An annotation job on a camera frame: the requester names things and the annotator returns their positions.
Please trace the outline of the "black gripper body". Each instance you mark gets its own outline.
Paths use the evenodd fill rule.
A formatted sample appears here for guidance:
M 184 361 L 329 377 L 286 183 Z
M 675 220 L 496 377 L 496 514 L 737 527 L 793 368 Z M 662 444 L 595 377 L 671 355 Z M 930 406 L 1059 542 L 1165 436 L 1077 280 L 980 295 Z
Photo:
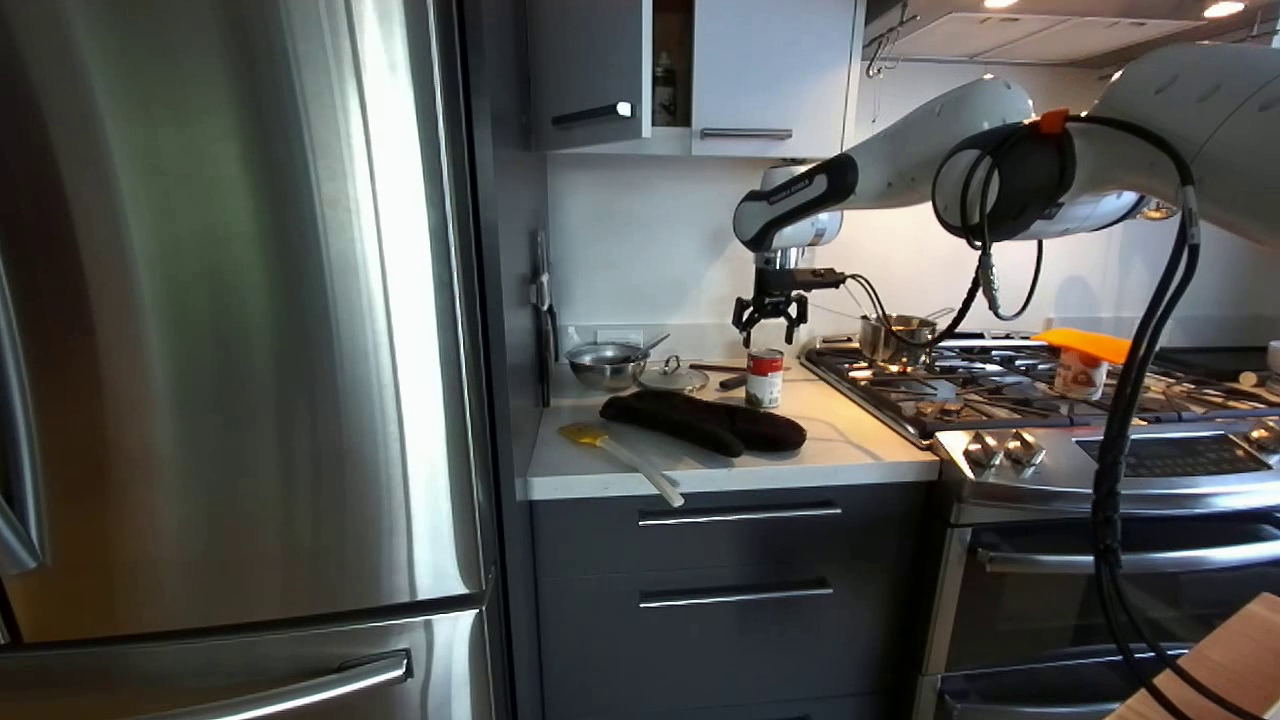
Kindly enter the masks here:
M 764 320 L 781 320 L 783 340 L 796 340 L 808 324 L 808 295 L 839 284 L 837 267 L 760 267 L 751 290 L 730 305 L 730 329 L 751 334 Z

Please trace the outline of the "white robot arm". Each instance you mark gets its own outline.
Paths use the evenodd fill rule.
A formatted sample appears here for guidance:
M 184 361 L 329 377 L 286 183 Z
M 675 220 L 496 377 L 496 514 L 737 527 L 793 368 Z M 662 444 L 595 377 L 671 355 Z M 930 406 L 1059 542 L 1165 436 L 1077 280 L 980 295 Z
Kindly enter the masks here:
M 1144 198 L 1280 238 L 1274 49 L 1155 49 L 1086 112 L 1040 112 L 1002 77 L 969 81 L 798 176 L 751 189 L 730 235 L 771 257 L 819 213 L 930 204 L 958 238 L 1048 238 L 1124 224 Z

